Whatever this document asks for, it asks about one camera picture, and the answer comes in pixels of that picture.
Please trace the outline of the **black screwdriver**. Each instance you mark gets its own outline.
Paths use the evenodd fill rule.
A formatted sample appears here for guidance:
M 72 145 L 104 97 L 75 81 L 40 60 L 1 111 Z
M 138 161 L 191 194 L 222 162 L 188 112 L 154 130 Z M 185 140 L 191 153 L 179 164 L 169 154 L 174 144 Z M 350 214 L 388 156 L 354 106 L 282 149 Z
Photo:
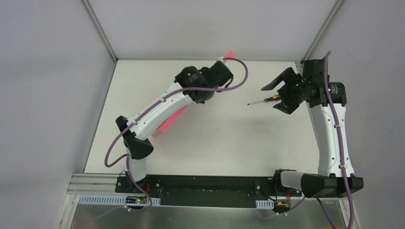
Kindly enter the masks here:
M 271 97 L 268 97 L 268 98 L 264 98 L 264 99 L 262 99 L 260 101 L 247 103 L 247 105 L 253 105 L 253 104 L 258 104 L 258 103 L 267 103 L 267 102 L 272 102 L 272 101 L 278 101 L 280 99 L 281 99 L 280 96 L 277 94 L 277 95 L 274 95 L 274 96 L 271 96 Z

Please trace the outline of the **pink photo frame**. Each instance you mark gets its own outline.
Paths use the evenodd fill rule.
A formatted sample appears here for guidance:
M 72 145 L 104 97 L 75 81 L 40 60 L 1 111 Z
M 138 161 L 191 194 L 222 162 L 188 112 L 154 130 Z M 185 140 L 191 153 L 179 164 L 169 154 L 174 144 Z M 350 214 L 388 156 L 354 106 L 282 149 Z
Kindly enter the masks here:
M 179 83 L 182 88 L 228 88 L 232 83 L 234 76 L 225 63 L 226 60 L 221 60 L 217 61 L 211 67 L 203 67 L 201 69 L 197 69 L 195 66 L 186 67 L 175 76 L 174 82 Z M 160 124 L 152 136 L 156 137 L 165 133 L 186 108 L 187 105 L 184 105 L 177 109 L 170 117 Z

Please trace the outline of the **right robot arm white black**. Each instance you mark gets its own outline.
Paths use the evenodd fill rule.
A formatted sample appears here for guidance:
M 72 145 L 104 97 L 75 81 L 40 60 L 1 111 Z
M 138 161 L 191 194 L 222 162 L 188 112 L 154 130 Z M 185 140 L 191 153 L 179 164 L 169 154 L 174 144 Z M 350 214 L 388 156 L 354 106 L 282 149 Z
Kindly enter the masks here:
M 270 187 L 276 195 L 295 189 L 306 198 L 343 198 L 364 187 L 363 178 L 355 175 L 348 153 L 345 86 L 330 82 L 327 66 L 326 58 L 306 60 L 302 73 L 289 67 L 262 88 L 271 91 L 284 83 L 277 90 L 281 101 L 273 107 L 285 114 L 292 114 L 306 103 L 319 150 L 317 174 L 290 169 L 275 171 Z

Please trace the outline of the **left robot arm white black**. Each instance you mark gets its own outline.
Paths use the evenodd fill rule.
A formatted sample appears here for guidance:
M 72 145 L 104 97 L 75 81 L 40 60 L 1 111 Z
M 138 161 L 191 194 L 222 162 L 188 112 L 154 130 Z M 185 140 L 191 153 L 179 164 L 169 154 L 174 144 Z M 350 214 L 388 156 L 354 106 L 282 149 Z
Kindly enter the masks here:
M 213 97 L 214 89 L 229 84 L 233 78 L 234 75 L 221 61 L 201 69 L 185 67 L 149 107 L 129 118 L 119 116 L 116 119 L 129 155 L 129 189 L 134 193 L 145 189 L 146 158 L 154 150 L 149 137 L 174 113 L 192 103 L 205 103 Z

